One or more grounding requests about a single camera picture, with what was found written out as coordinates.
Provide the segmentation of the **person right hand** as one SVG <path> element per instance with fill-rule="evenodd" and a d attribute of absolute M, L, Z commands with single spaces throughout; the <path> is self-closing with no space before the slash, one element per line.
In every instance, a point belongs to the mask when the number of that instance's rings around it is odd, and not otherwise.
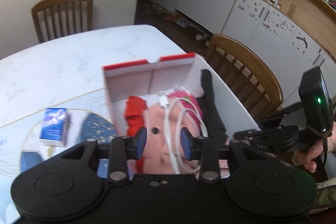
<path fill-rule="evenodd" d="M 331 136 L 327 138 L 327 152 L 335 152 L 335 123 L 333 124 Z M 296 150 L 292 161 L 295 165 L 303 165 L 309 172 L 314 173 L 317 169 L 317 163 L 313 160 L 322 154 L 322 140 L 318 140 L 307 153 L 301 153 L 299 149 Z"/>

